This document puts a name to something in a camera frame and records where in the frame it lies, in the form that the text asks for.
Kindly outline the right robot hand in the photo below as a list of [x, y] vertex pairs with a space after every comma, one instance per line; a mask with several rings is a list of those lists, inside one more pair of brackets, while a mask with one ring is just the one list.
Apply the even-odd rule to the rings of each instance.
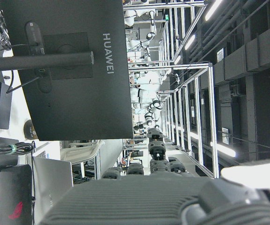
[[148, 131], [150, 174], [73, 187], [43, 225], [270, 225], [270, 160], [227, 167], [218, 179], [195, 177], [166, 160], [163, 134]]

